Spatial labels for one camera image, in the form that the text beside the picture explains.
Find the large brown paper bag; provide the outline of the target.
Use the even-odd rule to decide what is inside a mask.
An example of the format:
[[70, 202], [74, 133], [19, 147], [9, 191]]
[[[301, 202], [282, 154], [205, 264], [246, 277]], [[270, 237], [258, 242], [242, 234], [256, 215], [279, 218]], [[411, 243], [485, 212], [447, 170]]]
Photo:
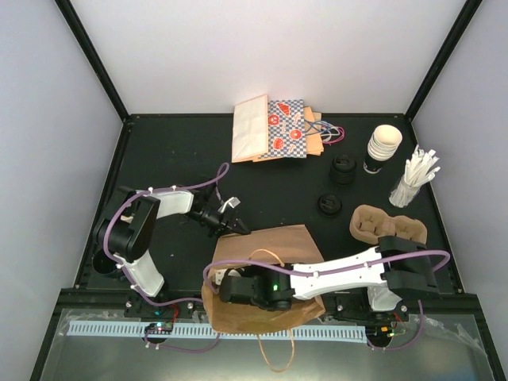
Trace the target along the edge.
[[[249, 235], [229, 234], [218, 239], [211, 269], [205, 271], [202, 299], [209, 322], [219, 333], [255, 334], [267, 366], [276, 373], [285, 372], [294, 359], [293, 329], [325, 313], [322, 298], [296, 302], [288, 311], [266, 311], [257, 306], [222, 302], [211, 287], [215, 274], [229, 268], [238, 269], [246, 260], [262, 264], [315, 264], [324, 261], [308, 229], [289, 225], [262, 229]], [[291, 357], [284, 368], [275, 368], [265, 354], [260, 336], [278, 331], [289, 332]]]

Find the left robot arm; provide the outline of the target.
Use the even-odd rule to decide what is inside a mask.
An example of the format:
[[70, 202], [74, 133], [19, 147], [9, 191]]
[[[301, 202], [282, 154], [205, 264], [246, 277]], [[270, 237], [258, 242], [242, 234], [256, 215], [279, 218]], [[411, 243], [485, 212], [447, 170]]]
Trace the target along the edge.
[[131, 287], [144, 296], [142, 306], [153, 317], [165, 315], [171, 299], [162, 292], [165, 279], [151, 257], [149, 246], [161, 218], [182, 214], [221, 237], [235, 233], [249, 235], [251, 229], [237, 216], [236, 197], [218, 201], [215, 183], [202, 189], [170, 187], [157, 190], [117, 188], [93, 228], [93, 237], [104, 254], [124, 272]]

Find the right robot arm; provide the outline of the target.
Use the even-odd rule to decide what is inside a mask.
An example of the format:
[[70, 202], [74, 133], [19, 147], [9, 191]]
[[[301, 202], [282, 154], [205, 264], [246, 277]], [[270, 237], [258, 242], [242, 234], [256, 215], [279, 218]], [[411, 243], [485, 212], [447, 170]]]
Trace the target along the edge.
[[447, 252], [432, 251], [417, 241], [381, 237], [375, 247], [338, 260], [315, 264], [258, 264], [219, 270], [213, 277], [222, 302], [286, 311], [296, 302], [339, 291], [364, 289], [363, 315], [378, 320], [403, 300], [439, 295], [433, 256], [441, 265]]

